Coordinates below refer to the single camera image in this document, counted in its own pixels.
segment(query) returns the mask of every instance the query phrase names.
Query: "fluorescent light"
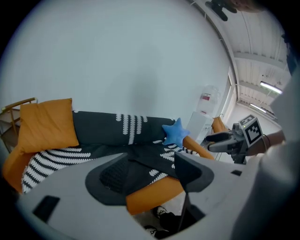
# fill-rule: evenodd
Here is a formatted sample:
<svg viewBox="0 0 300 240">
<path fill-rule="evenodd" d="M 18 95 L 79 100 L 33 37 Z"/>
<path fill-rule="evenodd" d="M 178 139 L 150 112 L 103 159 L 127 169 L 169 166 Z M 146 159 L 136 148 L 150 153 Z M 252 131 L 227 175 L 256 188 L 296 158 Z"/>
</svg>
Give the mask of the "fluorescent light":
<svg viewBox="0 0 300 240">
<path fill-rule="evenodd" d="M 261 81 L 261 86 L 263 86 L 263 87 L 265 87 L 267 89 L 270 89 L 271 91 L 274 91 L 276 93 L 279 93 L 279 94 L 282 93 L 282 90 L 280 90 L 279 88 L 277 88 L 275 86 L 272 86 L 272 85 L 270 85 L 270 84 L 268 84 L 266 82 Z"/>
<path fill-rule="evenodd" d="M 255 108 L 257 108 L 258 110 L 261 110 L 262 112 L 264 112 L 264 113 L 266 113 L 266 111 L 265 110 L 263 110 L 262 108 L 260 108 L 260 107 L 258 107 L 258 106 L 255 106 L 254 104 L 250 104 L 251 106 L 253 106 L 253 107 L 255 107 Z"/>
</svg>

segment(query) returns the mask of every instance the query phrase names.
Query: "floor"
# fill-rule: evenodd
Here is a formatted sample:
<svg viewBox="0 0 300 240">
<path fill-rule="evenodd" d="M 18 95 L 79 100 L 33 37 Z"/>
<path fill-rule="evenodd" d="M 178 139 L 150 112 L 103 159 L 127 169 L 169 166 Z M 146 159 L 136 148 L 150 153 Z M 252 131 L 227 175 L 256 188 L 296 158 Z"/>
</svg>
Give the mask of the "floor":
<svg viewBox="0 0 300 240">
<path fill-rule="evenodd" d="M 175 215 L 181 215 L 184 199 L 185 199 L 186 193 L 182 192 L 175 198 L 169 200 L 168 202 L 164 203 L 162 206 L 168 211 L 172 212 Z M 133 215 L 133 218 L 142 226 L 151 225 L 157 228 L 158 230 L 162 230 L 162 228 L 159 225 L 159 220 L 153 216 L 153 214 L 148 212 L 143 212 L 137 215 Z"/>
</svg>

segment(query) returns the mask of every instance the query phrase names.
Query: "orange fabric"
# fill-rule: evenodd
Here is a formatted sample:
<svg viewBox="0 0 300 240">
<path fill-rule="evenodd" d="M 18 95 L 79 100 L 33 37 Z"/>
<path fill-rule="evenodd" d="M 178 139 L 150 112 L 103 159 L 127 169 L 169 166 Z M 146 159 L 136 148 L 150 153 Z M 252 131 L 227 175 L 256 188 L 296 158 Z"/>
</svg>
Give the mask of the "orange fabric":
<svg viewBox="0 0 300 240">
<path fill-rule="evenodd" d="M 198 143 L 196 143 L 191 137 L 186 136 L 183 139 L 183 146 L 187 149 L 196 151 L 203 158 L 208 158 L 211 160 L 215 160 L 215 158 L 203 147 L 201 147 Z"/>
<path fill-rule="evenodd" d="M 192 138 L 186 136 L 183 146 L 196 151 L 203 158 L 214 160 L 214 157 Z M 183 192 L 179 180 L 172 177 L 165 177 L 152 183 L 126 197 L 127 210 L 131 215 L 149 211 Z"/>
<path fill-rule="evenodd" d="M 10 153 L 2 168 L 4 179 L 19 193 L 22 192 L 21 179 L 25 167 L 35 153 L 23 153 L 16 146 Z"/>
<path fill-rule="evenodd" d="M 212 123 L 212 128 L 214 129 L 214 133 L 219 133 L 219 132 L 227 132 L 228 129 L 225 127 L 223 121 L 221 120 L 220 117 L 214 118 L 214 121 Z"/>
<path fill-rule="evenodd" d="M 72 115 L 72 99 L 21 105 L 18 139 L 25 153 L 78 146 Z"/>
</svg>

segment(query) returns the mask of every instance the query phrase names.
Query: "robotic arm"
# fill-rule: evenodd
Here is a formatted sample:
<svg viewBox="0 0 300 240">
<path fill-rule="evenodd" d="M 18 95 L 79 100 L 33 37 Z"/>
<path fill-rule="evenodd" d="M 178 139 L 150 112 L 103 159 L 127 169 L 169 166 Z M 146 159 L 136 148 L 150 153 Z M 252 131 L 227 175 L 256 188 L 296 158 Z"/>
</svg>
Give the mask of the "robotic arm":
<svg viewBox="0 0 300 240">
<path fill-rule="evenodd" d="M 230 132 L 220 132 L 206 137 L 211 152 L 227 152 L 231 154 L 234 163 L 246 164 L 248 149 L 263 137 L 258 119 L 249 115 L 238 123 L 234 123 Z"/>
</svg>

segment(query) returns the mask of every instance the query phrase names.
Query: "star-shaped pillow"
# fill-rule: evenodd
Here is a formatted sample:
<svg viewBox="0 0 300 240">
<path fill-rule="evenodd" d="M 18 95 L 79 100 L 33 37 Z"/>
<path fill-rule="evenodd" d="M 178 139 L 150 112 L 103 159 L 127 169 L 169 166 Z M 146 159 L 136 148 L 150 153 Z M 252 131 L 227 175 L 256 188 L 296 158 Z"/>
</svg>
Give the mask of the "star-shaped pillow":
<svg viewBox="0 0 300 240">
<path fill-rule="evenodd" d="M 190 131 L 182 128 L 181 119 L 178 118 L 172 126 L 163 125 L 162 127 L 167 134 L 167 138 L 163 145 L 176 144 L 178 147 L 182 148 L 183 139 L 190 134 Z"/>
</svg>

